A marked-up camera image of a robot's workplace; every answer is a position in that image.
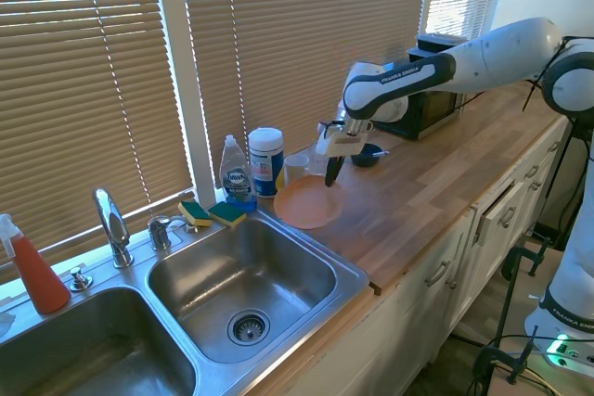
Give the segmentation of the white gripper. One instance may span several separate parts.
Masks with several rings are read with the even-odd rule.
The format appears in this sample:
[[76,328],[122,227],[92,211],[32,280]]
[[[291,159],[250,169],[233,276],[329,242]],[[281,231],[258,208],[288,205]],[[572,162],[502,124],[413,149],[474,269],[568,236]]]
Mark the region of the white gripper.
[[366,144],[371,131],[371,121],[338,119],[318,124],[317,155],[328,158],[325,186],[335,183],[345,157],[358,155]]

